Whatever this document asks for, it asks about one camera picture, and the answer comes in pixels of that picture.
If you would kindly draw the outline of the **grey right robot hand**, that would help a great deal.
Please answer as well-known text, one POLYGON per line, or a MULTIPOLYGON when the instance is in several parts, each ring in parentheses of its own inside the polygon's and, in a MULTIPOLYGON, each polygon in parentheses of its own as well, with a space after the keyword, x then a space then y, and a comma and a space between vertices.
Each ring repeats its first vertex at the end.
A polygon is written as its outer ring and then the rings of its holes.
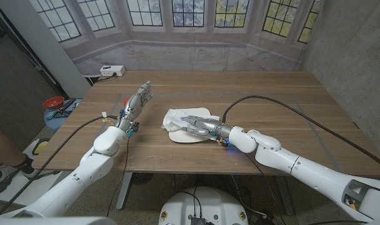
POLYGON ((181 120, 195 126, 195 128, 182 127, 182 130, 196 136, 228 138, 233 129, 232 126, 228 126, 219 120, 199 116, 186 116, 182 117, 181 120))

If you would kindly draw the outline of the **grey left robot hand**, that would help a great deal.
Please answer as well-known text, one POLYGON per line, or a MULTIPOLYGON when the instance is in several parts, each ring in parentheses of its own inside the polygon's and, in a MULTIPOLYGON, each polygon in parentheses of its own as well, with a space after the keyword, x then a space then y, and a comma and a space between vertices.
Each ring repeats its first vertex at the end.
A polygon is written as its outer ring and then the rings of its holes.
POLYGON ((127 131, 131 123, 141 114, 143 107, 153 97, 151 94, 151 81, 145 82, 137 91, 132 95, 125 104, 122 116, 119 116, 115 126, 123 131, 127 131))

